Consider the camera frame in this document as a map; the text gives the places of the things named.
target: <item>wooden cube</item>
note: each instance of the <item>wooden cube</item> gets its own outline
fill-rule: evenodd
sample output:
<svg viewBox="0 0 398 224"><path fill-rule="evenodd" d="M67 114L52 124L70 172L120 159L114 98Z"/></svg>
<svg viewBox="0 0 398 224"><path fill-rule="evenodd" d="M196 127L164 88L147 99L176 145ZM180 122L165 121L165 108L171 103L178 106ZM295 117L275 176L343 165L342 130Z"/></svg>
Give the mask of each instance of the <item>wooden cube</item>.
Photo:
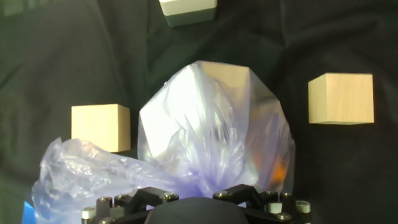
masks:
<svg viewBox="0 0 398 224"><path fill-rule="evenodd" d="M120 105L72 106L72 139L108 152L131 149L130 110Z"/></svg>
<svg viewBox="0 0 398 224"><path fill-rule="evenodd" d="M159 0L170 27L211 21L215 18L217 0Z"/></svg>
<svg viewBox="0 0 398 224"><path fill-rule="evenodd" d="M312 124L374 122L371 74L326 73L308 83Z"/></svg>

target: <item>screw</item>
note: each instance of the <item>screw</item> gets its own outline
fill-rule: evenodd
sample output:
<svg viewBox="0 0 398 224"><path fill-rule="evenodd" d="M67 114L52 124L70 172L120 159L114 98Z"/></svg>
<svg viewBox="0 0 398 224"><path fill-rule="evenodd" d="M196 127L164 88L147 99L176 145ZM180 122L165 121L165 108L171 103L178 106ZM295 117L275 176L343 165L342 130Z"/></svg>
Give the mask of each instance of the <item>screw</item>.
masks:
<svg viewBox="0 0 398 224"><path fill-rule="evenodd" d="M171 201L171 200L173 200L173 199L178 198L178 195L175 194L175 193L172 193L172 192L166 192L166 193L164 193L162 196L160 196L160 198L161 198L162 200L165 200L165 201Z"/></svg>
<svg viewBox="0 0 398 224"><path fill-rule="evenodd" d="M308 202L297 202L297 205L310 205Z"/></svg>
<svg viewBox="0 0 398 224"><path fill-rule="evenodd" d="M279 220L291 220L293 218L292 215L287 212L278 213L276 214L276 217Z"/></svg>
<svg viewBox="0 0 398 224"><path fill-rule="evenodd" d="M228 196L230 196L230 195L231 195L231 194L230 194L229 192L227 192L227 191L225 191L225 190L222 190L222 191L220 191L220 192L215 193L215 194L213 195L213 198L222 199L222 198L228 197Z"/></svg>
<svg viewBox="0 0 398 224"><path fill-rule="evenodd" d="M112 198L111 197L101 197L100 200L102 202L109 202L109 201L112 201Z"/></svg>
<svg viewBox="0 0 398 224"><path fill-rule="evenodd" d="M120 200L120 199L123 199L123 198L125 198L127 196L128 196L128 194L121 194L121 195L116 196L116 198Z"/></svg>
<svg viewBox="0 0 398 224"><path fill-rule="evenodd" d="M106 217L106 218L103 218L100 222L99 222L99 224L112 224L112 223L114 223L116 220L114 219L114 218L112 218L112 217Z"/></svg>
<svg viewBox="0 0 398 224"><path fill-rule="evenodd" d="M84 212L89 212L89 211L92 211L92 210L95 210L95 207L85 207L83 209Z"/></svg>

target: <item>black fabric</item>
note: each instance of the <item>black fabric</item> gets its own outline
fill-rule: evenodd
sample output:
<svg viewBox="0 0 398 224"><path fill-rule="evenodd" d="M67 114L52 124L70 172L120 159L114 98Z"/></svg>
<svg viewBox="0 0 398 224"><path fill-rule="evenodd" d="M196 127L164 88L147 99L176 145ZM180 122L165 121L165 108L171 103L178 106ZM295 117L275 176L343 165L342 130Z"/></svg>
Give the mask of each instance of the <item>black fabric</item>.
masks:
<svg viewBox="0 0 398 224"><path fill-rule="evenodd" d="M139 108L196 60L248 66L277 95L313 223L396 223L396 1L219 0L215 21L171 29L158 0L58 0L2 18L0 43L0 223L20 222L72 105L128 106L136 139ZM326 72L373 74L374 124L309 125L307 83Z"/></svg>

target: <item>plastic bag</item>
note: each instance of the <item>plastic bag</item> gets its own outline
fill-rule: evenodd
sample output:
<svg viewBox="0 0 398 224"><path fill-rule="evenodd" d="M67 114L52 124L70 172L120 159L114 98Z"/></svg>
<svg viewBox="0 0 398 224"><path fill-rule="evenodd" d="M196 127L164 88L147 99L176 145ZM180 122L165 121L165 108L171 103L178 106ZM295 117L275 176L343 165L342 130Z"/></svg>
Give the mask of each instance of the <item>plastic bag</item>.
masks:
<svg viewBox="0 0 398 224"><path fill-rule="evenodd" d="M40 179L32 188L37 224L81 223L81 210L103 196L155 186L181 197L191 186L153 166L106 152L90 142L57 139L40 164Z"/></svg>
<svg viewBox="0 0 398 224"><path fill-rule="evenodd" d="M247 67L197 62L141 109L140 161L90 142L51 143L33 186L37 223L79 223L103 196L157 187L180 198L238 184L291 192L294 142L277 98Z"/></svg>
<svg viewBox="0 0 398 224"><path fill-rule="evenodd" d="M193 183L196 196L238 184L281 191L294 160L278 99L247 67L193 63L165 83L139 121L139 159Z"/></svg>

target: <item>blue object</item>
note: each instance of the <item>blue object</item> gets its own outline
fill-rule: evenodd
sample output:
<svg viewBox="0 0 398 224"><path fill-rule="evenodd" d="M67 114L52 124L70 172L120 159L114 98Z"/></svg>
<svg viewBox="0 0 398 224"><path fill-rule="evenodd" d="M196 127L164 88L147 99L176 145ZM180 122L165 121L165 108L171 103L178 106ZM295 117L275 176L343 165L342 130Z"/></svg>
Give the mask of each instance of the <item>blue object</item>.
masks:
<svg viewBox="0 0 398 224"><path fill-rule="evenodd" d="M36 224L35 209L25 202L24 216L22 217L22 224Z"/></svg>

